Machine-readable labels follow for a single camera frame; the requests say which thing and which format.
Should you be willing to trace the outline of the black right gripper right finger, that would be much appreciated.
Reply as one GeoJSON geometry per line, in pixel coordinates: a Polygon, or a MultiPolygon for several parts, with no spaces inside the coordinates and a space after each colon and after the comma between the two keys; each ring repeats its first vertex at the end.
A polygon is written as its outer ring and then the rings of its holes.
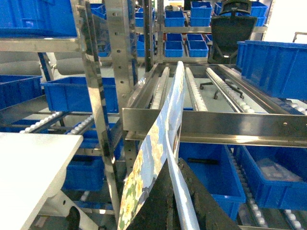
{"type": "Polygon", "coordinates": [[[180,158],[178,166],[187,183],[201,230],[238,230],[240,227],[231,220],[213,199],[188,164],[180,158]]]}

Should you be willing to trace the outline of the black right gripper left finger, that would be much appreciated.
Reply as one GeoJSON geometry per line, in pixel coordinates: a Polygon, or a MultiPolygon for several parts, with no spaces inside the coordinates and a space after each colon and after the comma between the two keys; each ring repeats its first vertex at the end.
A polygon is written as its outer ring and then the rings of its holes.
{"type": "Polygon", "coordinates": [[[149,197],[136,217],[128,226],[129,230],[176,230],[177,211],[175,211],[174,191],[165,162],[154,183],[149,197]]]}

